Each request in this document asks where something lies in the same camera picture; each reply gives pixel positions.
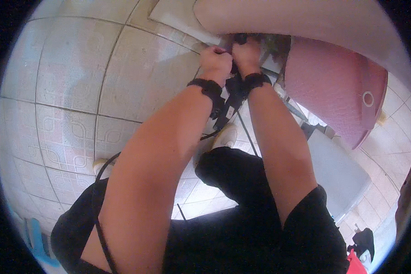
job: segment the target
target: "person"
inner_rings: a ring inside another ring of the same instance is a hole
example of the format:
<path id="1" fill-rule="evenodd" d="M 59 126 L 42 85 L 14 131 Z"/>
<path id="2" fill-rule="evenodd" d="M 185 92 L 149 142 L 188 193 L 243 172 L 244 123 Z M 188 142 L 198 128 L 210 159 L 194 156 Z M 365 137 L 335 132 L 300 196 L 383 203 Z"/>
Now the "person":
<path id="1" fill-rule="evenodd" d="M 245 80 L 261 72 L 259 57 L 251 38 L 235 43 L 231 54 L 209 47 L 200 54 L 198 79 L 222 88 L 234 59 Z M 346 273 L 345 242 L 326 209 L 302 130 L 271 84 L 253 88 L 248 103 L 263 158 L 230 148 L 229 126 L 195 169 L 238 206 L 171 220 L 177 183 L 214 104 L 202 86 L 189 85 L 137 129 L 110 177 L 88 187 L 59 218 L 52 249 L 65 270 Z"/>

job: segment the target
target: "shoe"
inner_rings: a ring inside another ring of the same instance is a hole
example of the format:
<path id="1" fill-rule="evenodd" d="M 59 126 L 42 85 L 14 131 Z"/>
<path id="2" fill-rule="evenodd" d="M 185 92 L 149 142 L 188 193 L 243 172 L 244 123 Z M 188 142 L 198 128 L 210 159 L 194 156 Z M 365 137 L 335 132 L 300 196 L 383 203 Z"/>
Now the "shoe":
<path id="1" fill-rule="evenodd" d="M 101 170 L 101 168 L 107 161 L 108 161 L 107 159 L 98 159 L 93 163 L 93 171 L 96 176 L 99 174 L 99 171 Z M 110 163 L 103 171 L 100 179 L 102 180 L 102 179 L 108 178 L 111 175 L 111 171 L 113 170 L 113 167 L 114 165 Z"/>
<path id="2" fill-rule="evenodd" d="M 212 145 L 212 150 L 221 146 L 228 146 L 229 148 L 233 148 L 234 144 L 236 143 L 236 138 L 236 125 L 226 124 L 225 127 L 218 133 L 218 136 L 216 136 Z"/>

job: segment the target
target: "black pants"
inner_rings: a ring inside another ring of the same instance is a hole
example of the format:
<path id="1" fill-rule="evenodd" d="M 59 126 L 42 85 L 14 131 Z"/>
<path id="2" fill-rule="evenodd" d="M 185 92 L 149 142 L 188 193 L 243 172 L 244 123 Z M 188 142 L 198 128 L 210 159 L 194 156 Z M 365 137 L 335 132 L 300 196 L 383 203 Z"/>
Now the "black pants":
<path id="1" fill-rule="evenodd" d="M 201 156 L 195 173 L 239 205 L 186 221 L 172 220 L 165 261 L 183 250 L 215 250 L 220 242 L 278 245 L 282 228 L 262 158 L 218 147 Z"/>
<path id="2" fill-rule="evenodd" d="M 261 158 L 219 147 L 201 156 L 195 172 L 239 205 L 172 220 L 164 273 L 346 272 L 345 243 L 320 186 L 301 200 L 282 229 Z M 107 183 L 104 179 L 88 187 L 52 231 L 53 252 L 70 273 L 107 273 L 81 259 Z"/>

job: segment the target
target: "black cord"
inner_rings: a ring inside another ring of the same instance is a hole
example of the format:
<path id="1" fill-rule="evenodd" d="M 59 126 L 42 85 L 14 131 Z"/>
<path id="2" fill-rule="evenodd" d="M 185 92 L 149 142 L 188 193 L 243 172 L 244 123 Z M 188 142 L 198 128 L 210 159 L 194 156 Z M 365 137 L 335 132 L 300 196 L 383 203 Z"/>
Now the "black cord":
<path id="1" fill-rule="evenodd" d="M 216 131 L 213 132 L 213 133 L 210 133 L 210 134 L 208 134 L 208 135 L 206 135 L 206 136 L 201 137 L 201 139 L 199 139 L 199 140 L 200 140 L 200 141 L 205 140 L 205 139 L 207 139 L 207 138 L 210 138 L 210 137 L 212 137 L 212 136 L 215 136 L 215 135 L 218 134 L 219 132 L 220 132 L 220 130 L 216 130 Z"/>
<path id="2" fill-rule="evenodd" d="M 111 256 L 111 253 L 110 253 L 110 251 L 109 251 L 109 249 L 108 249 L 108 245 L 106 244 L 105 237 L 103 236 L 103 231 L 102 231 L 102 228 L 101 228 L 100 223 L 99 223 L 99 213 L 96 212 L 96 210 L 95 210 L 94 196 L 95 196 L 95 188 L 96 188 L 96 185 L 99 184 L 100 177 L 102 176 L 102 173 L 104 172 L 105 168 L 108 167 L 108 165 L 109 165 L 112 161 L 114 161 L 114 159 L 117 158 L 120 154 L 121 154 L 121 153 L 119 152 L 119 153 L 117 153 L 116 155 L 114 155 L 113 157 L 111 157 L 111 158 L 102 166 L 102 168 L 99 170 L 99 173 L 97 174 L 95 183 L 94 183 L 94 185 L 93 185 L 93 193 L 92 193 L 93 220 L 94 220 L 94 223 L 95 223 L 95 225 L 96 225 L 96 230 L 97 230 L 97 234 L 98 234 L 98 236 L 99 236 L 99 241 L 100 241 L 100 244 L 101 244 L 101 246 L 102 246 L 103 253 L 105 254 L 106 261 L 108 262 L 108 265 L 110 266 L 111 271 L 112 271 L 113 274 L 117 274 L 118 272 L 117 272 L 117 270 L 116 270 L 116 265 L 115 265 L 115 263 L 114 263 L 113 257 Z"/>
<path id="3" fill-rule="evenodd" d="M 245 127 L 244 121 L 242 121 L 241 114 L 239 113 L 239 111 L 236 111 L 236 113 L 237 113 L 237 116 L 239 117 L 239 120 L 241 121 L 242 127 L 243 127 L 244 130 L 245 130 L 245 133 L 247 134 L 248 140 L 250 141 L 250 144 L 251 144 L 251 147 L 253 148 L 254 154 L 258 157 L 256 148 L 254 147 L 254 144 L 253 144 L 253 141 L 251 140 L 251 137 L 250 137 L 250 135 L 248 134 L 248 130 L 247 130 L 247 128 Z"/>
<path id="4" fill-rule="evenodd" d="M 186 217 L 184 217 L 183 211 L 181 210 L 181 207 L 178 203 L 177 203 L 177 206 L 178 206 L 178 209 L 180 210 L 181 216 L 183 216 L 184 221 L 187 221 Z"/>

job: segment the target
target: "tile grout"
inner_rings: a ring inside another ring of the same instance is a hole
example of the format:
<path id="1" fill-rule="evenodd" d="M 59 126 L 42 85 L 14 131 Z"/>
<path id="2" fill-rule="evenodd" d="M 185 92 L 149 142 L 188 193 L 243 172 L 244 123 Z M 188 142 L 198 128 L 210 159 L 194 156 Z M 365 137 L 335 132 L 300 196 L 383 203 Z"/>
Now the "tile grout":
<path id="1" fill-rule="evenodd" d="M 53 107 L 53 108 L 61 109 L 63 111 L 78 112 L 78 113 L 82 113 L 82 114 L 89 114 L 89 115 L 95 115 L 95 116 L 103 116 L 103 117 L 107 117 L 107 118 L 113 118 L 113 119 L 118 119 L 118 120 L 123 120 L 123 121 L 128 121 L 128 122 L 134 122 L 134 123 L 137 123 L 137 124 L 142 124 L 143 123 L 143 122 L 140 122 L 140 121 L 129 120 L 129 119 L 126 119 L 126 118 L 114 117 L 114 116 L 100 114 L 100 113 L 95 114 L 95 113 L 86 112 L 86 111 L 74 110 L 74 109 L 66 108 L 66 107 L 53 106 L 53 105 L 49 105 L 49 104 L 45 104 L 45 103 L 35 103 L 35 102 L 32 102 L 32 101 L 6 97 L 6 96 L 2 96 L 2 95 L 0 95 L 0 97 L 4 98 L 4 99 L 8 99 L 8 100 L 15 100 L 15 101 L 24 102 L 24 103 L 31 103 L 31 104 L 41 105 L 41 106 L 45 106 L 45 107 Z"/>
<path id="2" fill-rule="evenodd" d="M 171 39 L 169 39 L 169 38 L 167 38 L 167 37 L 165 37 L 165 36 L 163 36 L 163 35 L 161 35 L 161 34 L 159 34 L 159 33 L 156 33 L 156 32 L 153 32 L 153 31 L 151 31 L 151 30 L 148 30 L 148 29 L 146 29 L 146 28 L 144 28 L 144 27 L 142 27 L 142 26 L 134 25 L 134 24 L 127 24 L 127 23 L 123 24 L 123 23 L 119 23 L 119 22 L 115 22 L 115 21 L 111 21 L 111 20 L 107 20 L 107 19 L 100 19 L 100 18 L 86 17 L 86 16 L 72 16 L 72 15 L 59 16 L 59 15 L 58 15 L 58 16 L 51 16 L 51 17 L 44 17 L 44 18 L 32 19 L 32 20 L 27 21 L 26 24 L 29 23 L 29 22 L 35 21 L 35 20 L 48 19 L 48 18 L 81 18 L 81 19 L 91 19 L 91 20 L 97 20 L 97 21 L 102 21 L 102 22 L 111 23 L 111 24 L 116 24 L 116 25 L 127 26 L 127 27 L 131 27 L 131 28 L 134 28 L 134 29 L 142 30 L 142 31 L 144 31 L 144 32 L 148 32 L 148 33 L 153 34 L 153 35 L 155 35 L 155 36 L 159 36 L 159 37 L 164 38 L 164 39 L 166 39 L 166 40 L 168 40 L 168 41 L 171 41 L 171 42 L 173 42 L 173 43 L 175 43 L 175 44 L 177 44 L 177 45 L 179 45 L 179 46 L 181 46 L 181 47 L 184 47 L 184 48 L 186 48 L 186 49 L 188 49 L 188 50 L 191 50 L 192 52 L 195 52 L 196 54 L 199 54 L 199 52 L 193 50 L 192 48 L 187 47 L 186 45 L 183 45 L 183 44 L 181 44 L 181 43 L 179 43 L 179 42 L 173 41 L 173 40 L 171 40 Z"/>
<path id="3" fill-rule="evenodd" d="M 37 196 L 37 195 L 33 195 L 33 194 L 30 194 L 30 193 L 27 193 L 27 194 L 29 194 L 29 196 L 33 196 L 33 197 L 37 197 L 37 198 L 40 198 L 40 199 L 43 199 L 43 200 L 47 200 L 47 201 L 50 201 L 50 202 L 55 202 L 55 203 L 61 203 L 59 200 L 57 200 L 57 201 L 53 201 L 53 200 L 49 200 L 49 199 L 46 199 L 46 198 L 43 198 L 43 197 L 40 197 L 40 196 Z"/>
<path id="4" fill-rule="evenodd" d="M 53 193 L 55 194 L 55 197 L 59 202 L 60 199 L 58 198 L 58 195 L 56 194 L 56 191 L 53 187 L 52 180 L 50 179 L 49 173 L 47 172 L 47 167 L 45 166 L 44 156 L 42 154 L 41 142 L 40 142 L 40 138 L 39 138 L 38 115 L 37 115 L 37 106 L 36 106 L 36 103 L 37 103 L 37 89 L 38 89 L 38 76 L 39 76 L 39 70 L 40 70 L 40 66 L 41 66 L 41 58 L 42 58 L 42 54 L 43 54 L 43 51 L 44 51 L 45 43 L 47 42 L 48 38 L 50 38 L 50 36 L 52 35 L 53 24 L 54 24 L 54 22 L 52 22 L 52 25 L 49 26 L 49 31 L 48 31 L 48 34 L 46 35 L 45 39 L 44 39 L 44 42 L 43 42 L 43 45 L 42 45 L 42 48 L 41 48 L 41 52 L 40 52 L 40 58 L 38 60 L 38 67 L 37 67 L 37 73 L 36 73 L 36 79 L 35 79 L 35 91 L 34 91 L 34 95 L 35 95 L 35 98 L 34 98 L 34 116 L 35 116 L 35 127 L 36 127 L 36 131 L 37 131 L 38 146 L 40 148 L 40 155 L 41 155 L 41 160 L 42 160 L 43 165 L 44 165 L 44 171 L 45 171 L 45 174 L 47 176 L 47 179 L 49 180 L 50 187 L 52 188 Z"/>
<path id="5" fill-rule="evenodd" d="M 100 110 L 100 99 L 102 97 L 103 84 L 106 80 L 106 73 L 108 71 L 108 66 L 110 65 L 110 62 L 111 62 L 111 57 L 113 57 L 114 50 L 117 46 L 117 43 L 119 42 L 119 38 L 120 38 L 124 28 L 125 28 L 125 25 L 123 25 L 121 27 L 121 29 L 119 30 L 119 33 L 116 36 L 116 39 L 114 40 L 113 48 L 111 49 L 110 55 L 109 55 L 108 60 L 106 62 L 105 71 L 104 71 L 103 77 L 102 77 L 102 83 L 100 85 L 99 96 L 98 96 L 98 100 L 97 100 L 97 108 L 96 108 L 95 127 L 94 127 L 94 134 L 93 134 L 93 145 L 94 145 L 93 146 L 93 162 L 96 161 L 96 132 L 97 132 L 97 121 L 98 121 L 97 115 L 99 114 L 99 110 Z"/>
<path id="6" fill-rule="evenodd" d="M 55 168 L 55 167 L 43 166 L 43 165 L 41 165 L 41 164 L 34 163 L 34 162 L 31 162 L 31 161 L 27 161 L 27 160 L 24 160 L 24 159 L 22 159 L 22 158 L 19 158 L 19 157 L 13 156 L 13 155 L 12 155 L 12 157 L 17 158 L 17 159 L 19 159 L 19 160 L 21 160 L 21 161 L 24 161 L 24 162 L 27 162 L 27 163 L 32 163 L 32 164 L 37 165 L 37 166 L 39 166 L 39 167 L 46 167 L 46 168 L 54 169 L 54 170 L 56 170 L 56 171 L 70 172 L 70 173 L 74 173 L 74 174 L 78 174 L 78 175 L 94 176 L 94 175 L 86 174 L 86 173 L 79 173 L 79 172 L 74 172 L 74 171 L 62 170 L 62 169 Z"/>
<path id="7" fill-rule="evenodd" d="M 397 109 L 397 111 L 398 111 L 403 105 L 405 105 L 405 107 L 408 108 L 409 111 L 411 111 L 411 110 L 409 109 L 409 107 L 408 107 L 405 103 L 403 103 L 403 104 Z M 397 123 L 397 121 L 396 121 L 394 118 L 393 118 L 393 121 L 396 123 L 396 125 L 398 125 L 398 126 L 400 127 L 400 129 L 402 130 L 403 134 L 405 134 L 406 138 L 408 138 L 408 140 L 411 142 L 411 140 L 410 140 L 409 137 L 408 137 L 409 135 L 406 134 L 405 130 L 403 130 L 403 128 L 399 125 L 399 123 Z"/>
<path id="8" fill-rule="evenodd" d="M 189 199 L 190 195 L 192 194 L 193 190 L 196 188 L 196 186 L 199 184 L 200 179 L 198 178 L 198 180 L 196 181 L 195 186 L 192 188 L 192 191 L 189 193 L 189 196 L 187 196 L 186 201 Z"/>
<path id="9" fill-rule="evenodd" d="M 130 12 L 130 14 L 128 15 L 128 18 L 126 18 L 125 21 L 125 25 L 128 23 L 129 18 L 131 18 L 132 13 L 134 12 L 135 8 L 138 6 L 138 3 L 140 2 L 140 0 L 137 1 L 137 3 L 135 3 L 134 8 L 132 8 L 132 11 Z"/>
<path id="10" fill-rule="evenodd" d="M 375 164 L 377 164 L 377 166 L 384 172 L 384 174 L 389 178 L 390 183 L 395 187 L 395 189 L 397 190 L 398 193 L 400 193 L 400 189 L 398 189 L 398 187 L 396 186 L 396 184 L 394 183 L 393 179 L 388 175 L 388 173 L 385 171 L 385 169 L 383 169 L 378 162 L 376 162 L 371 156 L 370 154 L 367 153 L 367 151 L 365 151 L 363 148 L 360 148 L 361 151 L 368 157 L 370 158 L 373 162 L 375 162 Z"/>
<path id="11" fill-rule="evenodd" d="M 118 117 L 113 117 L 113 116 L 109 116 L 109 115 L 105 115 L 105 114 L 98 114 L 97 116 L 102 116 L 102 117 L 107 117 L 107 118 L 113 118 L 113 119 L 118 119 L 118 120 L 123 120 L 123 121 L 128 121 L 128 122 L 134 122 L 134 123 L 137 123 L 137 124 L 142 124 L 142 123 L 144 123 L 144 122 L 139 122 L 139 121 L 135 121 L 135 120 L 129 120 L 129 119 L 126 119 L 126 118 L 118 118 Z"/>

